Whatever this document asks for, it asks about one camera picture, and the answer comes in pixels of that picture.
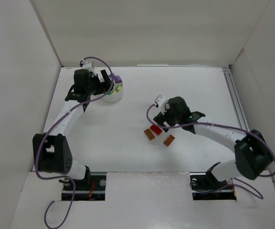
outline brown block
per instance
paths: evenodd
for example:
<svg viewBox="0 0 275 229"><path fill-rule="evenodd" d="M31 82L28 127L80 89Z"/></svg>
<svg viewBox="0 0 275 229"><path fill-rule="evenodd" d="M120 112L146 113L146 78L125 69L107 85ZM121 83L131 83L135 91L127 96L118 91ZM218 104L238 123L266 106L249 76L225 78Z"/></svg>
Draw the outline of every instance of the brown block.
<svg viewBox="0 0 275 229"><path fill-rule="evenodd" d="M144 132L150 141L155 138L150 129L146 129Z"/></svg>
<svg viewBox="0 0 275 229"><path fill-rule="evenodd" d="M174 139L175 137L173 137L172 135L169 135L167 139L164 141L165 146L168 147Z"/></svg>

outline purple cable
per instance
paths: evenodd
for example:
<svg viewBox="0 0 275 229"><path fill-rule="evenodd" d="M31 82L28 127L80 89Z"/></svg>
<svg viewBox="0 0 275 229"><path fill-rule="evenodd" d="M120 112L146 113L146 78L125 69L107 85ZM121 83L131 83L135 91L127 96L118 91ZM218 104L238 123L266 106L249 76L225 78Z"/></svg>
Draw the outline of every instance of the purple cable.
<svg viewBox="0 0 275 229"><path fill-rule="evenodd" d="M160 125L157 125L157 123L155 123L154 121L152 121L150 118L149 118L149 111L151 110L152 107L154 107L155 104L152 104L148 110L147 110L147 119L148 121L155 125L155 126L158 126L162 129L175 129L175 128L182 128L182 127L186 127L186 126L191 126L191 125L212 125L212 126L216 126L216 127L219 127L219 128L225 128L225 129L231 129L231 130L237 130L237 131L241 131L241 132L244 132L246 133L247 135L250 135L254 138L257 139L257 141L259 141L270 153L272 159L274 160L274 163L275 163L275 154L273 153L273 151L271 150L271 148L260 138L258 137L257 135L247 131L247 130L244 130L244 129L241 129L241 128L237 128L237 127L233 127L233 126L228 126L228 125L220 125L220 124L213 124L213 123L187 123L187 124L183 124L183 125L177 125L177 126L160 126ZM259 175L260 177L272 177L275 175L275 171L272 173L272 174L269 174L269 175Z"/></svg>
<svg viewBox="0 0 275 229"><path fill-rule="evenodd" d="M97 57L93 57L93 56L86 57L86 58L84 58L80 63L82 63L83 61L85 61L85 60L87 60L87 59L95 59L95 60L98 60L98 61L102 62L104 65L107 66L107 68L108 68L109 71L111 72L111 75L113 75L113 72L112 72L111 68L109 67L109 65L108 65L105 61L103 61L103 60L101 60L101 59L99 59L99 58L97 58ZM110 86L110 88L109 88L109 90L108 90L107 92L111 91L112 87L113 87L113 84L111 84L111 86ZM79 107L79 106L82 106L82 105L84 105L84 104L88 104L88 103L90 103L90 102L94 102L94 101L97 101L97 100L103 98L103 97L106 95L106 93L104 93L102 96L100 96L100 97L98 97L98 98L96 98L96 99L91 99L91 100L85 101L85 102L83 102L83 103L77 104L76 106L74 106L74 107L72 107L72 108L70 109L70 112L72 112L74 109L76 109L76 108ZM42 141L41 141L41 143L40 143L40 145L39 145L39 149L38 149L38 151L37 151L36 160L35 160L35 170L36 170L36 174L37 174L37 177L38 177L38 178L40 178L40 179L42 179L42 180L52 180L52 179L66 178L66 179L70 180L70 181L72 182L72 184L73 184L73 192L72 192L72 197L71 197L71 202L70 202L69 208L68 208L68 210L67 210L67 212L66 212L66 215L65 215L65 217L64 217L64 219L63 219L63 221L62 221L62 223L61 223L59 226L55 227L55 228L52 228L51 226L49 226L48 223L47 223L47 220L46 220L47 212L48 212L50 206L51 206L55 201L51 202L51 203L48 205L48 207L47 207L47 209L46 209L46 211L45 211L45 214L44 214L44 223L45 223L46 227L49 228L49 229L58 229L58 228L60 228L60 227L64 224L64 222L65 222L65 220L66 220L66 218L68 217L68 214L69 214L69 212L70 212L72 203L73 203L73 201L74 201L75 191L76 191L76 184L75 184L75 181L74 181L71 177L68 177L68 176L66 176L66 175L57 176L57 177L42 177L42 176L39 174L39 169L38 169L38 167L39 167L40 152L41 152L42 147L43 147L43 145L44 145L44 142L45 142L46 138L48 137L48 135L50 134L50 132L51 132L51 131L52 131L52 130L53 130L53 129L54 129L54 128L55 128L64 118L66 118L66 117L70 114L70 112L67 112L64 116L62 116L62 117L61 117L57 122L55 122L55 123L51 126L51 128L45 133L44 138L42 139Z"/></svg>
<svg viewBox="0 0 275 229"><path fill-rule="evenodd" d="M242 181L242 180L240 180L240 179L238 179L238 178L233 178L233 179L234 179L234 180L237 180L237 181L240 181L241 183L243 183L243 184L249 186L249 187L252 188L258 195L255 194L254 192L248 190L246 187L243 187L242 185L237 185L237 184L225 185L225 186L223 186L223 187L221 187L221 188L218 188L218 189L216 189L216 190L214 190L214 191L206 191L206 192L198 192L198 193L200 193L200 194L216 193L217 191L220 191L220 190L222 190L222 189L224 189L224 188L226 188L226 187L237 186L237 187L243 188L245 191L251 193L251 194L254 195L255 197L257 197L257 198L259 198L259 199L263 199L262 194L261 194L256 188L254 188L253 186L247 184L246 182L244 182L244 181Z"/></svg>

